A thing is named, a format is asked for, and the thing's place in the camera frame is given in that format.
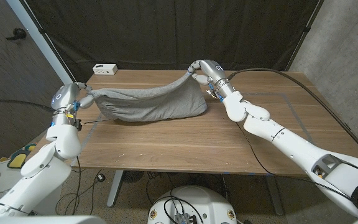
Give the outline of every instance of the wooden table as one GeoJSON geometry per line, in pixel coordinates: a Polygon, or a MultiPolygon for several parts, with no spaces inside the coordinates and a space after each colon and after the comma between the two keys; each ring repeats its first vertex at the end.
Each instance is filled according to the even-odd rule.
{"type": "MultiPolygon", "coordinates": [[[[114,76],[93,75],[88,84],[93,89],[152,88],[169,84],[184,73],[175,70],[119,70],[114,76]]],[[[323,98],[304,74],[288,74],[323,98]]],[[[282,126],[323,149],[358,157],[358,145],[353,139],[317,101],[290,80],[271,72],[248,72],[236,75],[231,83],[246,100],[269,110],[271,118],[282,126]]],[[[201,88],[204,92],[208,89],[207,86],[201,88]]],[[[80,155],[81,166],[266,174],[241,130],[227,117],[224,105],[207,93],[204,96],[207,111],[192,118],[136,123],[116,120],[83,125],[78,133],[84,145],[80,155]]],[[[79,110],[77,118],[84,123],[103,119],[103,116],[100,117],[100,111],[94,104],[87,110],[79,110]]],[[[247,136],[257,157],[270,172],[305,174],[268,141],[249,133],[247,136]]],[[[39,146],[45,143],[46,140],[40,141],[39,146]]]]}

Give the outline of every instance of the black curtain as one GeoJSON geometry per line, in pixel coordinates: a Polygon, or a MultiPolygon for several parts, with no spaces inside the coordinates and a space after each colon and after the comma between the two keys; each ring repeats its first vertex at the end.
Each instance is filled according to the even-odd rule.
{"type": "Polygon", "coordinates": [[[77,81],[96,63],[186,69],[211,59],[225,70],[284,70],[314,1],[27,0],[77,81]]]}

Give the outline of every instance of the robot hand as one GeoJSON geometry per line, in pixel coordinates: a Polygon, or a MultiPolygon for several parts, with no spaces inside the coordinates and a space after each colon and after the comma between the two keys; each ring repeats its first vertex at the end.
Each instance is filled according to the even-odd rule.
{"type": "Polygon", "coordinates": [[[246,131],[270,141],[301,167],[328,198],[358,217],[358,158],[314,146],[270,119],[267,110],[243,99],[218,63],[211,60],[195,61],[188,69],[193,78],[198,77],[194,75],[197,68],[202,69],[208,83],[216,87],[214,94],[222,99],[232,121],[245,120],[246,131]]]}
{"type": "Polygon", "coordinates": [[[51,143],[24,164],[21,169],[23,178],[0,199],[0,217],[27,216],[70,175],[71,167],[64,161],[81,152],[78,139],[81,124],[76,119],[76,111],[93,103],[90,95],[76,101],[81,89],[90,91],[91,87],[71,83],[62,86],[53,96],[51,106],[55,111],[46,137],[51,143]]]}

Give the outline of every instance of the metal table leg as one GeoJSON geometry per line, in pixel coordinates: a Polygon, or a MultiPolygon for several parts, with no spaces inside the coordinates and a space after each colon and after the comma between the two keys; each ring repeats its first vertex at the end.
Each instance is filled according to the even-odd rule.
{"type": "Polygon", "coordinates": [[[121,187],[121,182],[122,182],[122,173],[124,173],[123,170],[116,170],[116,173],[114,174],[114,178],[113,178],[112,184],[111,184],[109,198],[107,199],[108,207],[113,207],[116,204],[116,200],[117,200],[119,189],[121,187]]]}
{"type": "Polygon", "coordinates": [[[265,176],[265,179],[275,213],[277,215],[284,215],[283,205],[281,203],[280,194],[278,193],[276,179],[272,175],[265,176]]]}

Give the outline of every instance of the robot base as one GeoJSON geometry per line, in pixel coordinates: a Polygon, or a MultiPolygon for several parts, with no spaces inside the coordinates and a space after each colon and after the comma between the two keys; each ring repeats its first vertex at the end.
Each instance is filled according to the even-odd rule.
{"type": "MultiPolygon", "coordinates": [[[[157,202],[154,203],[149,212],[148,224],[156,223],[172,223],[172,221],[167,217],[164,211],[164,203],[167,200],[170,200],[171,191],[163,194],[157,202]]],[[[203,223],[225,223],[225,224],[236,224],[236,214],[232,205],[224,198],[222,195],[219,195],[211,189],[205,187],[188,185],[177,187],[172,190],[172,196],[180,198],[187,201],[188,203],[194,206],[200,216],[203,219],[203,223]]],[[[175,219],[177,215],[177,222],[190,224],[186,221],[187,217],[196,217],[196,222],[193,223],[202,223],[197,212],[185,202],[181,202],[185,214],[177,215],[175,206],[173,205],[172,200],[166,203],[165,208],[168,214],[175,219]]],[[[175,200],[175,205],[177,206],[179,214],[182,213],[182,207],[178,200],[175,200]]]]}

